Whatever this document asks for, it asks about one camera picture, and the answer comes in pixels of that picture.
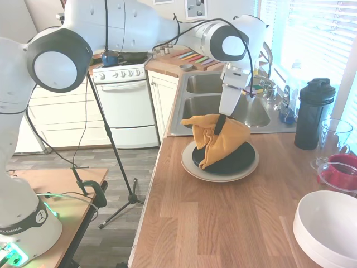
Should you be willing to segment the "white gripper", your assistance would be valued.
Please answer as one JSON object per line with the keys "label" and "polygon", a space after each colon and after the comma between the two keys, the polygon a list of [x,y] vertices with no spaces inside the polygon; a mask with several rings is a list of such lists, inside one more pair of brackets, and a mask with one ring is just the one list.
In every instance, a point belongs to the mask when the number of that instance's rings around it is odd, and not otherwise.
{"label": "white gripper", "polygon": [[226,121],[231,116],[242,90],[248,85],[249,71],[241,68],[224,68],[221,73],[222,94],[219,106],[219,117],[215,125],[215,134],[219,135]]}

